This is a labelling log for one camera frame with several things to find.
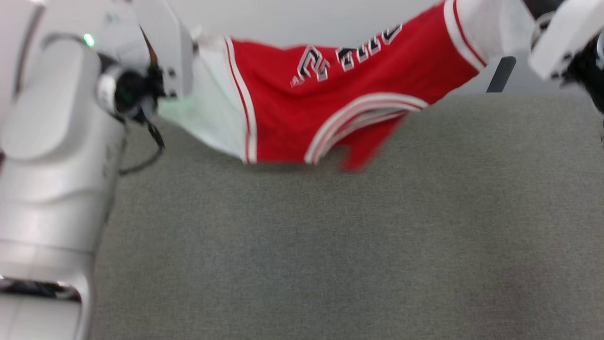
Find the white jersey trim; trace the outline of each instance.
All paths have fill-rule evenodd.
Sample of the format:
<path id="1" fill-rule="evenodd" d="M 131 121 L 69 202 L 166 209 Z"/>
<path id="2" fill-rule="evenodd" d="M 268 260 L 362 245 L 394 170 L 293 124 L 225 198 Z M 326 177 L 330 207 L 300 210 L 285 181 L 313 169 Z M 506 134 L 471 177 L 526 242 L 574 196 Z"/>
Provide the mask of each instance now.
<path id="1" fill-rule="evenodd" d="M 388 113 L 383 113 L 380 115 L 373 115 L 373 117 L 366 117 L 364 119 L 358 120 L 346 126 L 341 132 L 337 133 L 333 138 L 330 139 L 329 143 L 325 145 L 325 148 L 321 151 L 321 156 L 324 157 L 331 148 L 336 145 L 340 140 L 344 139 L 349 134 L 365 128 L 366 126 L 385 122 L 387 120 L 396 119 L 404 116 L 409 113 L 409 110 L 400 111 L 399 109 L 388 110 Z"/>
<path id="2" fill-rule="evenodd" d="M 248 119 L 223 37 L 200 41 L 193 59 L 193 91 L 159 100 L 158 114 L 196 139 L 246 162 Z"/>
<path id="3" fill-rule="evenodd" d="M 316 164 L 319 159 L 329 151 L 331 146 L 338 140 L 347 136 L 341 133 L 336 136 L 338 130 L 360 114 L 380 109 L 421 111 L 427 106 L 428 103 L 422 99 L 399 93 L 372 93 L 359 97 L 334 113 L 325 121 L 325 123 L 323 123 L 311 141 L 304 156 L 304 161 L 308 164 Z M 384 112 L 384 115 L 389 115 L 391 113 L 392 111 L 386 111 Z"/>
<path id="4" fill-rule="evenodd" d="M 233 70 L 233 76 L 237 83 L 237 87 L 241 91 L 243 97 L 243 103 L 245 104 L 245 115 L 248 120 L 248 133 L 246 141 L 246 162 L 257 163 L 258 162 L 258 127 L 256 125 L 256 114 L 254 110 L 254 102 L 249 94 L 248 87 L 245 85 L 245 81 L 239 72 L 237 67 L 237 61 L 235 60 L 235 49 L 233 47 L 233 41 L 231 38 L 225 38 L 226 45 L 228 48 L 229 62 Z"/>
<path id="5" fill-rule="evenodd" d="M 486 66 L 482 61 L 476 49 L 471 45 L 467 36 L 463 32 L 457 13 L 457 0 L 445 0 L 445 23 L 451 41 L 459 54 L 470 63 L 477 71 L 481 71 Z"/>

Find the gray fabric surface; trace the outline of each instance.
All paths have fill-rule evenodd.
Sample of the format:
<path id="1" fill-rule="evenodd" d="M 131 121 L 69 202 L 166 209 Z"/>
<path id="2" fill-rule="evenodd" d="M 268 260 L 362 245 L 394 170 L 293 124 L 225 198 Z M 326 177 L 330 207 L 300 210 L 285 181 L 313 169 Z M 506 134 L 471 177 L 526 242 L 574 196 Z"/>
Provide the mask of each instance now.
<path id="1" fill-rule="evenodd" d="M 576 97 L 452 97 L 346 174 L 160 124 L 104 233 L 92 338 L 604 339 L 601 125 Z M 153 148 L 137 129 L 127 163 Z"/>

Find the cable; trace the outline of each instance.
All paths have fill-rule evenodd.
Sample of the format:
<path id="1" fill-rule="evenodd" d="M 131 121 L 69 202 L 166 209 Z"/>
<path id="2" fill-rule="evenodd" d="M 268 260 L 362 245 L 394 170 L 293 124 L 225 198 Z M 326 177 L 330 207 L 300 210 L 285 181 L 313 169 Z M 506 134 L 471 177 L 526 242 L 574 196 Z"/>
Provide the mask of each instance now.
<path id="1" fill-rule="evenodd" d="M 21 88 L 23 87 L 23 73 L 25 71 L 25 62 L 27 61 L 27 56 L 30 52 L 31 41 L 36 34 L 36 30 L 40 24 L 40 21 L 42 21 L 42 15 L 45 11 L 46 6 L 44 6 L 43 3 L 38 2 L 36 4 L 36 8 L 34 9 L 34 13 L 31 16 L 31 21 L 25 34 L 25 40 L 23 40 L 23 44 L 21 45 L 21 52 L 17 61 L 17 73 L 14 79 L 13 100 L 17 99 L 19 93 L 21 92 Z"/>
<path id="2" fill-rule="evenodd" d="M 137 172 L 140 172 L 140 171 L 148 168 L 149 166 L 152 166 L 159 160 L 161 155 L 164 153 L 164 150 L 165 150 L 164 139 L 161 137 L 161 134 L 159 133 L 157 126 L 155 126 L 148 119 L 145 119 L 145 124 L 147 125 L 147 129 L 149 130 L 151 137 L 153 137 L 153 139 L 157 143 L 158 150 L 155 153 L 155 155 L 153 155 L 153 157 L 146 160 L 145 162 L 142 162 L 139 165 L 133 166 L 133 167 L 125 169 L 125 170 L 120 170 L 120 176 L 122 176 L 122 177 L 135 174 Z"/>

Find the green indicator light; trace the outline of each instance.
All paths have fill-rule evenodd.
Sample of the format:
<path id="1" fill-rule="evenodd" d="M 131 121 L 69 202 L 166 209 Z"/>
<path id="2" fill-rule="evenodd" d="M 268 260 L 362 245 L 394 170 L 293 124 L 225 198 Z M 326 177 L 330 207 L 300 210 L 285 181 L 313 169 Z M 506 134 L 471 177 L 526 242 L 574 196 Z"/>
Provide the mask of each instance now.
<path id="1" fill-rule="evenodd" d="M 94 39 L 90 34 L 84 34 L 84 42 L 86 42 L 86 45 L 88 45 L 89 47 L 94 46 Z"/>

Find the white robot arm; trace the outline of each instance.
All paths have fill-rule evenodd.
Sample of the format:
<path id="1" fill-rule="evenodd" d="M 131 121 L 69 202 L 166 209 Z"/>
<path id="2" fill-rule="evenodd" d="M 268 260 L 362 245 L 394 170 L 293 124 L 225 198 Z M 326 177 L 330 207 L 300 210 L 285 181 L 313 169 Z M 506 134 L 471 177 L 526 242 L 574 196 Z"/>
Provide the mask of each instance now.
<path id="1" fill-rule="evenodd" d="M 604 114 L 604 1 L 523 1 L 537 22 L 530 67 L 543 80 L 578 83 Z"/>
<path id="2" fill-rule="evenodd" d="M 604 112 L 604 0 L 524 2 L 539 24 L 531 67 L 544 80 L 580 83 Z M 140 30 L 109 28 L 97 50 L 50 39 L 5 123 L 0 340 L 88 338 L 126 123 L 147 124 L 161 141 L 150 123 L 157 99 L 191 91 L 188 30 L 166 0 L 132 6 Z"/>

